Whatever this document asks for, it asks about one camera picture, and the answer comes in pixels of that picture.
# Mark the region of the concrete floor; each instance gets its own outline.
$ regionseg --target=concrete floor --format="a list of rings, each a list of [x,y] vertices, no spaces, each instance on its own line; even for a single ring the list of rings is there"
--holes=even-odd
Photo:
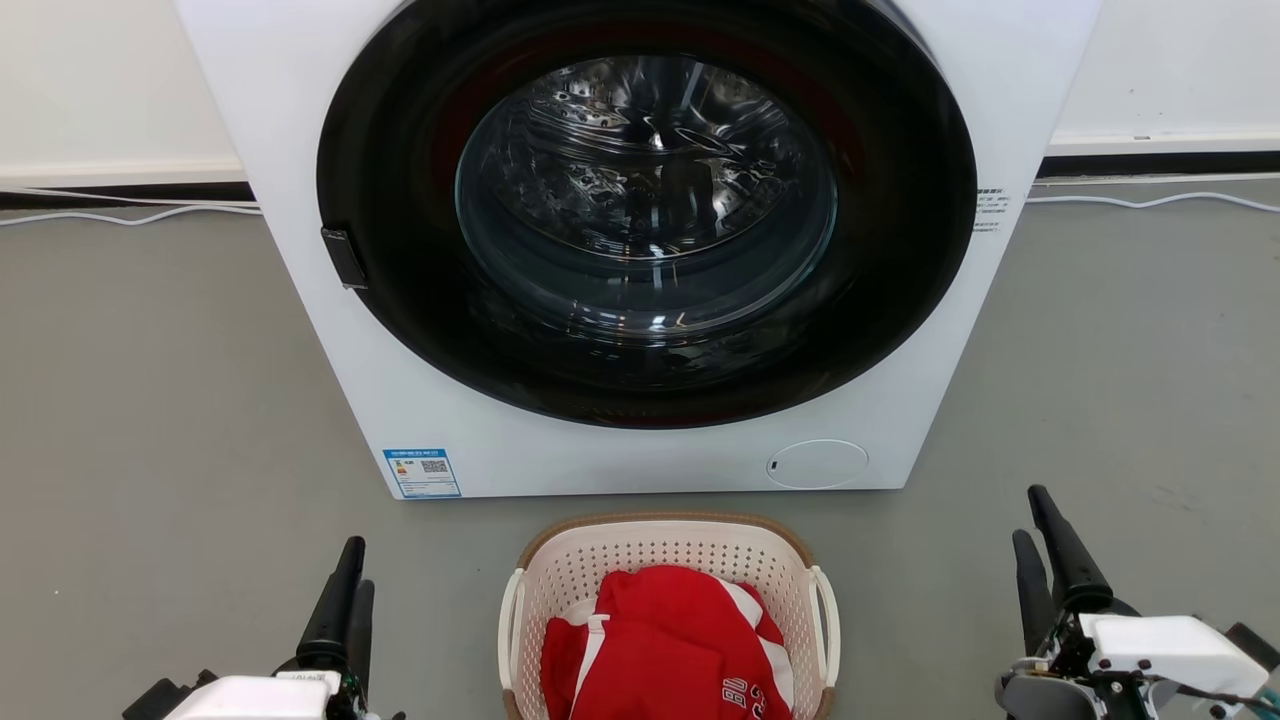
[[[1280,182],[1212,190],[1280,204]],[[1280,643],[1277,307],[1280,215],[1037,206],[902,492],[413,503],[383,486],[260,220],[4,228],[5,715],[114,717],[161,676],[269,673],[358,533],[374,708],[500,717],[497,610],[525,542],[691,507],[813,546],[845,624],[836,717],[1001,717],[1030,483],[1130,603]]]

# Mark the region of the white cable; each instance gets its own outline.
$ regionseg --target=white cable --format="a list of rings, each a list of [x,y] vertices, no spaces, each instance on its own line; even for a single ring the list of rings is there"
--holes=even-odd
[[[0,193],[13,195],[41,195],[49,197],[83,197],[87,200],[119,200],[134,205],[205,205],[221,208],[257,208],[257,202],[243,200],[147,200],[140,197],[116,197],[114,195],[93,195],[90,192],[72,192],[69,190],[45,190],[40,187],[10,187],[0,184]]]
[[[1128,200],[1116,200],[1115,197],[1096,197],[1092,195],[1055,195],[1050,197],[1028,197],[1027,202],[1101,202],[1103,205],[1119,205],[1120,208],[1132,208],[1134,210],[1143,210],[1147,208],[1155,208],[1157,205],[1164,205],[1166,202],[1176,202],[1179,200],[1222,200],[1226,202],[1235,202],[1236,205],[1244,205],[1245,208],[1253,208],[1254,210],[1263,210],[1266,213],[1280,213],[1280,208],[1275,205],[1263,205],[1256,200],[1245,200],[1243,197],[1235,197],[1234,195],[1222,195],[1221,192],[1184,192],[1181,195],[1170,195],[1169,197],[1161,197],[1158,200],[1148,200],[1147,202],[1129,202]]]
[[[81,220],[102,220],[104,223],[114,223],[116,225],[137,227],[137,225],[145,225],[147,223],[154,223],[156,220],[163,220],[165,218],[172,218],[174,215],[182,215],[183,213],[197,213],[197,211],[236,213],[237,215],[262,214],[261,210],[255,210],[252,208],[228,208],[225,205],[183,205],[182,208],[174,208],[173,210],[165,210],[163,213],[156,213],[155,215],[138,218],[137,220],[113,218],[111,215],[95,215],[93,213],[49,213],[45,215],[28,215],[26,218],[13,218],[10,220],[0,220],[0,228],[6,225],[20,225],[23,223],[36,223],[40,220],[58,220],[64,218],[78,218]]]

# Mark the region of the clothing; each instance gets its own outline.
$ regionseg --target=clothing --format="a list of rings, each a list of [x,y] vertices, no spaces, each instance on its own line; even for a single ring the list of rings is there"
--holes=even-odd
[[[755,588],[689,568],[616,571],[585,625],[554,618],[550,720],[791,720],[791,662]]]

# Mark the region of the white stripe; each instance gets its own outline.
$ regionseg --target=white stripe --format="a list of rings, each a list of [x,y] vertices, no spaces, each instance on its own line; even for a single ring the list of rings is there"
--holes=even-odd
[[[577,684],[573,685],[573,706],[577,705],[577,693],[582,691],[582,682],[586,680],[586,674],[591,670],[595,656],[600,655],[600,646],[604,644],[604,621],[608,619],[608,615],[591,615],[586,619],[586,652],[582,653],[582,666],[577,669]],[[573,716],[572,706],[568,710],[568,715],[570,717]]]
[[[764,618],[764,609],[760,607],[759,602],[751,597],[751,593],[744,591],[742,588],[735,585],[733,583],[726,583],[721,580],[721,585],[724,587],[724,592],[733,598],[733,605],[737,606],[737,611],[742,614],[742,618],[750,623],[751,628],[755,629],[760,624],[760,619]],[[773,670],[773,687],[778,689],[778,694],[782,697],[782,702],[786,703],[787,710],[796,706],[796,680],[795,674],[791,670],[791,660],[787,657],[787,651],[781,644],[776,642],[769,642],[762,638],[759,634],[755,635],[760,641],[760,648],[764,650],[764,657],[769,661],[769,667]]]

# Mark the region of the washing machine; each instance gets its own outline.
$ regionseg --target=washing machine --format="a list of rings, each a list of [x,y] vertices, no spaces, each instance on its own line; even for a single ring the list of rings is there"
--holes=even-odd
[[[900,488],[1098,0],[178,0],[397,498]]]

